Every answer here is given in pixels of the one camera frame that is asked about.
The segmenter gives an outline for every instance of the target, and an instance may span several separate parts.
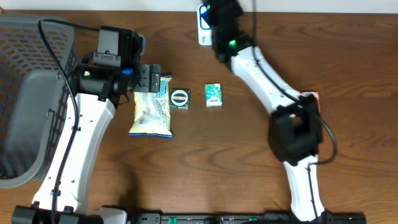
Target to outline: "small box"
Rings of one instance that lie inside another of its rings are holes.
[[[223,94],[221,93],[221,84],[206,84],[206,106],[222,106]]]
[[[190,90],[172,90],[170,95],[170,107],[187,110],[189,108]]]

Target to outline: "green and white box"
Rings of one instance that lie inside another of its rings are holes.
[[[222,106],[223,95],[221,93],[221,84],[206,84],[206,106]]]

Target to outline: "wood grain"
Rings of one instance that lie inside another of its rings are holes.
[[[290,207],[285,170],[267,144],[268,116],[251,90],[197,40],[192,12],[7,11],[59,16],[144,34],[142,63],[173,73],[171,87],[191,89],[188,111],[172,111],[173,140],[130,138],[134,103],[120,106],[96,161],[90,210],[105,204],[166,213],[263,212]],[[368,223],[397,223],[398,16],[367,14],[258,15],[257,43],[294,88],[320,93],[322,116],[340,152],[319,167],[324,206],[364,212]],[[241,27],[251,30],[249,14]],[[76,30],[82,56],[98,34]],[[224,105],[208,109],[206,83],[221,83]],[[329,138],[320,157],[331,152]],[[0,190],[0,222],[29,205],[40,182]]]

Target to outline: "white wall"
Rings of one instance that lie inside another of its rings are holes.
[[[251,11],[251,0],[240,0]],[[0,0],[4,9],[195,11],[200,0]],[[262,12],[398,13],[398,0],[257,0]]]

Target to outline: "gray plastic basket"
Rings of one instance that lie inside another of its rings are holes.
[[[0,188],[45,177],[65,122],[67,89],[40,38],[39,19],[0,15]],[[73,28],[44,22],[43,30],[71,72],[79,62]]]

